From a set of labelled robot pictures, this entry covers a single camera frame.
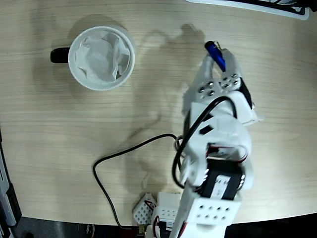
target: black cable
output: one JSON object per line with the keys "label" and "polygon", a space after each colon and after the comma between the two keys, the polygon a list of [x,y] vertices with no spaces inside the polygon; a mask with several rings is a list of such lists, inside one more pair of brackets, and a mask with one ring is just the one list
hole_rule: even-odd
{"label": "black cable", "polygon": [[274,7],[274,8],[284,8],[284,7],[301,7],[300,1],[291,3],[291,4],[278,4],[279,2],[269,2],[269,1],[261,1],[261,0],[228,0],[228,1],[235,1],[235,2],[242,2],[248,4],[254,4],[259,6],[266,6],[266,7]]}
{"label": "black cable", "polygon": [[189,141],[190,137],[194,134],[194,132],[196,131],[196,129],[199,127],[200,123],[202,123],[202,121],[205,119],[205,117],[221,102],[224,101],[228,101],[231,106],[232,106],[232,111],[233,111],[233,116],[235,118],[237,118],[237,110],[236,110],[236,106],[234,105],[233,101],[225,96],[221,96],[216,98],[215,100],[213,100],[207,107],[206,109],[200,114],[200,116],[197,118],[197,120],[194,122],[194,124],[189,128],[188,132],[186,133],[186,135],[184,135],[183,141],[179,146],[179,149],[176,152],[174,161],[173,161],[173,166],[172,166],[172,176],[174,179],[174,182],[180,187],[180,188],[184,188],[184,186],[177,180],[176,178],[176,167],[177,167],[177,163],[180,160],[181,154],[187,144],[187,142]]}
{"label": "black cable", "polygon": [[158,135],[158,136],[155,136],[155,137],[153,137],[153,138],[151,138],[151,139],[149,139],[149,140],[146,140],[146,141],[144,141],[144,142],[142,142],[142,143],[140,143],[140,144],[138,144],[138,145],[136,145],[136,146],[133,146],[133,147],[127,149],[127,150],[123,150],[123,151],[118,152],[118,153],[115,153],[115,154],[113,154],[113,155],[109,155],[109,156],[106,156],[106,157],[104,157],[104,158],[101,158],[101,159],[97,160],[97,161],[94,163],[94,165],[93,165],[93,174],[94,174],[94,177],[95,177],[95,179],[96,179],[96,181],[97,181],[99,187],[100,187],[101,190],[104,192],[104,195],[106,196],[106,198],[107,198],[107,200],[108,200],[108,202],[109,202],[109,204],[110,204],[110,206],[111,206],[111,209],[112,209],[112,212],[113,212],[113,216],[114,216],[115,222],[118,224],[118,226],[119,226],[121,229],[130,230],[130,228],[124,228],[124,227],[120,224],[119,219],[118,219],[118,216],[117,216],[117,212],[115,211],[114,204],[113,204],[111,198],[109,197],[108,193],[106,192],[104,186],[102,185],[102,183],[100,182],[100,180],[99,180],[99,178],[98,178],[97,171],[96,171],[96,167],[97,167],[98,164],[100,164],[100,163],[103,162],[103,161],[106,161],[106,160],[108,160],[108,159],[111,159],[111,158],[114,158],[114,157],[117,157],[117,156],[120,156],[120,155],[129,153],[129,152],[131,152],[131,151],[133,151],[133,150],[136,150],[136,149],[138,149],[138,148],[140,148],[140,147],[142,147],[142,146],[144,146],[144,145],[146,145],[146,144],[148,144],[148,143],[151,143],[152,141],[155,141],[155,140],[158,140],[158,139],[161,139],[161,138],[164,138],[164,137],[172,137],[172,138],[174,138],[174,140],[176,140],[176,138],[177,138],[176,135],[173,135],[173,134],[170,134],[170,133]]}

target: screw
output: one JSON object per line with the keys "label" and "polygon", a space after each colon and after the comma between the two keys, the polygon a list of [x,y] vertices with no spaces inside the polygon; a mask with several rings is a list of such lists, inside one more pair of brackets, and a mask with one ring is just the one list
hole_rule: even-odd
{"label": "screw", "polygon": [[207,86],[208,86],[209,88],[212,88],[212,87],[213,87],[213,82],[212,82],[212,81],[209,81],[209,82],[207,83]]}
{"label": "screw", "polygon": [[213,90],[210,90],[209,92],[208,92],[208,96],[212,96],[214,94],[214,91]]}
{"label": "screw", "polygon": [[204,87],[200,87],[200,88],[198,89],[198,92],[199,92],[199,93],[202,93],[202,92],[204,92],[204,90],[205,90]]}

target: floor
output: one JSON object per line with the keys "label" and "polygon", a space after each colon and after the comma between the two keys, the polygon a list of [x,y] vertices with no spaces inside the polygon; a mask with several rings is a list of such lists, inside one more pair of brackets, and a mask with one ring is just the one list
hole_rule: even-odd
{"label": "floor", "polygon": [[[302,237],[303,231],[314,234],[312,222],[317,214],[287,218],[274,221],[234,224],[227,228],[225,238],[280,238]],[[116,226],[94,226],[94,238],[143,238],[137,235],[138,229],[121,230]],[[17,228],[13,229],[15,238],[91,238],[86,235],[87,225],[45,221],[22,217]]]}

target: white object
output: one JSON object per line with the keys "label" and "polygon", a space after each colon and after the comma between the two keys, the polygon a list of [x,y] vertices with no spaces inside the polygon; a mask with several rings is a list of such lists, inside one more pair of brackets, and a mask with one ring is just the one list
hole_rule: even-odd
{"label": "white object", "polygon": [[152,197],[150,193],[146,193],[139,203],[133,209],[133,218],[139,225],[149,225],[151,224],[151,218],[153,211],[147,206],[145,201],[152,202],[155,206],[157,202]]}
{"label": "white object", "polygon": [[186,0],[188,2],[193,2],[193,3],[205,3],[205,4],[213,4],[213,5],[222,5],[222,6],[232,6],[232,7],[237,7],[237,8],[244,8],[244,9],[249,9],[249,10],[255,10],[255,11],[262,11],[262,12],[268,12],[276,15],[281,15],[281,16],[288,16],[300,20],[307,20],[309,18],[309,9],[305,9],[305,14],[304,15],[299,15],[296,13],[276,9],[276,8],[270,8],[270,7],[265,7],[265,6],[259,6],[255,4],[248,4],[248,3],[243,3],[243,2],[237,2],[237,1],[230,1],[230,0]]}
{"label": "white object", "polygon": [[[101,31],[109,32],[111,35],[116,35],[120,39],[122,39],[124,45],[126,46],[127,50],[130,53],[130,59],[125,68],[126,70],[124,70],[123,68],[118,69],[118,70],[121,70],[122,75],[112,82],[101,80],[101,79],[97,80],[96,78],[95,80],[89,80],[86,77],[86,73],[82,69],[80,69],[76,63],[76,52],[80,48],[82,42],[85,39],[100,33]],[[92,90],[96,90],[96,91],[111,90],[113,88],[119,87],[131,75],[132,70],[134,68],[134,64],[135,64],[135,51],[136,51],[135,43],[131,35],[129,34],[129,32],[125,30],[124,28],[119,26],[96,26],[96,27],[85,30],[84,32],[82,32],[75,38],[75,40],[73,41],[69,49],[68,65],[74,78],[84,87],[92,89]]]}
{"label": "white object", "polygon": [[130,51],[117,34],[101,30],[85,38],[76,51],[76,64],[95,83],[114,82],[127,70]]}
{"label": "white object", "polygon": [[[207,55],[194,82],[184,94],[184,134],[186,135],[187,128],[193,125],[206,107],[221,96],[232,100],[237,118],[233,116],[232,105],[224,101],[210,112],[210,117],[200,123],[184,148],[185,158],[180,176],[182,182],[186,183],[176,218],[172,221],[174,216],[171,214],[175,213],[174,207],[179,198],[168,197],[163,193],[163,197],[167,198],[164,201],[167,202],[158,201],[158,207],[153,212],[152,225],[147,228],[146,238],[160,238],[159,227],[154,224],[157,217],[160,221],[173,225],[169,238],[223,238],[226,227],[233,223],[241,206],[242,198],[238,190],[252,187],[252,142],[245,126],[259,122],[264,117],[258,116],[254,110],[255,106],[244,84],[236,58],[229,50],[220,50],[226,64],[226,71],[222,73],[220,82],[212,76],[214,61]],[[212,152],[217,159],[229,158],[239,162],[237,166],[241,167],[242,174],[237,188],[228,186],[234,177],[226,172],[219,172],[216,178],[208,176],[209,169],[212,169],[207,163],[210,147],[217,148]],[[227,189],[237,190],[228,191],[235,195],[233,200],[223,199]],[[210,195],[207,195],[207,192],[203,197],[200,190],[208,191]]]}
{"label": "white object", "polygon": [[226,227],[233,223],[240,206],[239,193],[233,201],[205,198],[186,184],[170,238],[178,236],[184,221],[186,227],[182,238],[192,238],[193,234],[199,238],[222,238]]}

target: tissue paper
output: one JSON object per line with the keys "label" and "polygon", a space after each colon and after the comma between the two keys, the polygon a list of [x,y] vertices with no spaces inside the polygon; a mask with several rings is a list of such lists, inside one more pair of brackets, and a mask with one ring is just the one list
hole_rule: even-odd
{"label": "tissue paper", "polygon": [[114,82],[127,70],[130,51],[123,39],[101,30],[86,37],[76,51],[76,65],[88,80],[96,83]]}

